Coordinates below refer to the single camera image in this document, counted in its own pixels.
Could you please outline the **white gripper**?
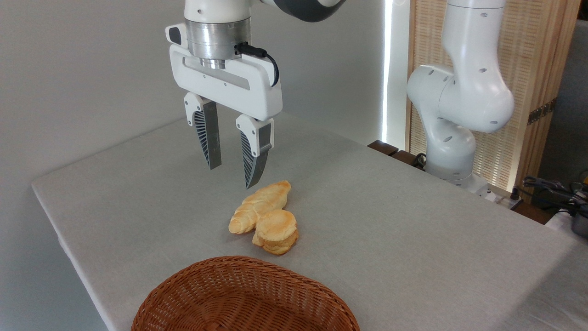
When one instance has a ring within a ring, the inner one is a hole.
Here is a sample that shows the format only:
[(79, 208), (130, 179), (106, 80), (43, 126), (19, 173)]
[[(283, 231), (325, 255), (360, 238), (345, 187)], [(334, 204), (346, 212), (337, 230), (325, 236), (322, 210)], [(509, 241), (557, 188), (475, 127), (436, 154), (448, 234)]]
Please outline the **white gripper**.
[(165, 33), (171, 43), (175, 82), (188, 91), (184, 96), (187, 123), (197, 132), (209, 168), (222, 164), (217, 109), (220, 103), (242, 113), (236, 124), (241, 133), (244, 182), (247, 189), (255, 186), (263, 175), (270, 149), (275, 147), (271, 117), (283, 109), (281, 83), (274, 83), (273, 63), (242, 55), (227, 60), (224, 69), (206, 68), (187, 47), (184, 23), (166, 27)]

